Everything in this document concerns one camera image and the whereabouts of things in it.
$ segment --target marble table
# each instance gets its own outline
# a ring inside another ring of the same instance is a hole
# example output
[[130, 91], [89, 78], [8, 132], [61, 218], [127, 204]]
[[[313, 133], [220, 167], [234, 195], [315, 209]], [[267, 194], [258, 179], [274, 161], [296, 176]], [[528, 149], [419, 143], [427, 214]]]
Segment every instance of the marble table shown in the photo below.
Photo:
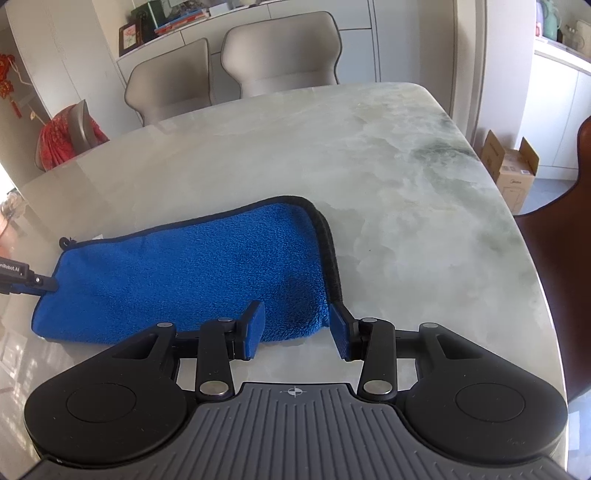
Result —
[[[400, 329], [437, 322], [564, 394], [552, 319], [530, 255], [493, 181], [427, 91], [411, 84], [319, 87], [188, 113], [88, 152], [24, 186], [26, 212], [2, 241], [50, 274], [58, 239], [112, 237], [291, 194], [335, 239], [345, 304]], [[0, 471], [36, 455], [22, 422], [41, 382], [104, 346], [31, 332], [36, 299], [0, 296]], [[232, 365], [244, 381], [350, 382], [328, 330], [261, 345]], [[192, 385], [183, 362], [179, 384]], [[400, 361], [400, 388], [416, 380]], [[564, 442], [555, 458], [563, 463]]]

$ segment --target tiled floor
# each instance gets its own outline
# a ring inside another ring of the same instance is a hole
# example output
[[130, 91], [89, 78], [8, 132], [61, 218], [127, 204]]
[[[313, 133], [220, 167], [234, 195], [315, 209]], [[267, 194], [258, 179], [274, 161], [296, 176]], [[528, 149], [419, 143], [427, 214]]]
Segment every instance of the tiled floor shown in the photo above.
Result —
[[[561, 196], [574, 185], [568, 180], [537, 179], [521, 213], [532, 212]], [[591, 480], [591, 391], [569, 405], [568, 471], [579, 480]]]

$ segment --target microfiber cloth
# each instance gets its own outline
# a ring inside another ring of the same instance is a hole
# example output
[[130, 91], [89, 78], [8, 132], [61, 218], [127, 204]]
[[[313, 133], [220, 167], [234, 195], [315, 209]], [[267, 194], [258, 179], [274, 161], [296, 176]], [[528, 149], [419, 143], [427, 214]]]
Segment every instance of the microfiber cloth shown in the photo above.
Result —
[[328, 326], [342, 299], [329, 226], [301, 197], [63, 248], [59, 288], [33, 314], [48, 339], [117, 343], [164, 321], [196, 330], [261, 300], [262, 341], [287, 340]]

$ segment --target red cloth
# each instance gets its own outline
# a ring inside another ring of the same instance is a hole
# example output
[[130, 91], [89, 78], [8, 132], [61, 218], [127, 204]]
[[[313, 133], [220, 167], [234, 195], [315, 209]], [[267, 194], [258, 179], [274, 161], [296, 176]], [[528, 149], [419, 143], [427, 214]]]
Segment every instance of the red cloth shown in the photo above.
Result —
[[[45, 171], [71, 160], [76, 156], [70, 132], [68, 130], [68, 113], [74, 105], [64, 108], [53, 120], [41, 129], [39, 136], [39, 153]], [[100, 131], [99, 126], [91, 118], [92, 129], [99, 145], [108, 142], [107, 136]]]

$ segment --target picture frame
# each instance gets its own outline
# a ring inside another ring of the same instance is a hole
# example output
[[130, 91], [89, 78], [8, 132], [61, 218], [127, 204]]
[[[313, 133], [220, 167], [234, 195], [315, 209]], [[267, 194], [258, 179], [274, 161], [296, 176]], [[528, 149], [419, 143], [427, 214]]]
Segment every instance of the picture frame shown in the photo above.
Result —
[[135, 50], [142, 44], [141, 19], [136, 19], [119, 29], [119, 57]]

